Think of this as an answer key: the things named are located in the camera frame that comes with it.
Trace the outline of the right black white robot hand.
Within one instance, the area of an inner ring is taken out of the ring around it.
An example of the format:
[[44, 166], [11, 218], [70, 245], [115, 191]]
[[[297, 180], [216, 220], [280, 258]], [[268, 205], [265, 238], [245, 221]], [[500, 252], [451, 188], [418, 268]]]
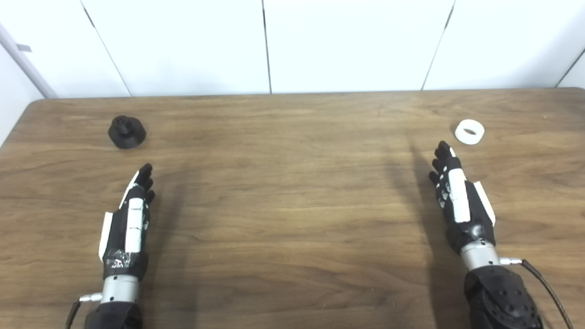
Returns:
[[466, 178], [460, 159], [444, 140], [434, 155], [429, 178], [447, 223], [449, 246], [457, 254], [472, 242], [495, 246], [495, 212], [481, 182]]

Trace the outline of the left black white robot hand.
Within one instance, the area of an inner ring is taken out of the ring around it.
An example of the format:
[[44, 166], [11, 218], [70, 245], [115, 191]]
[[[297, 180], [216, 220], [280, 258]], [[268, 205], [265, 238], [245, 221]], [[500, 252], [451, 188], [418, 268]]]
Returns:
[[150, 163], [140, 167], [126, 187], [119, 208], [104, 215], [98, 247], [104, 279], [121, 275], [144, 279], [149, 265], [145, 243], [150, 205], [155, 197], [152, 171]]

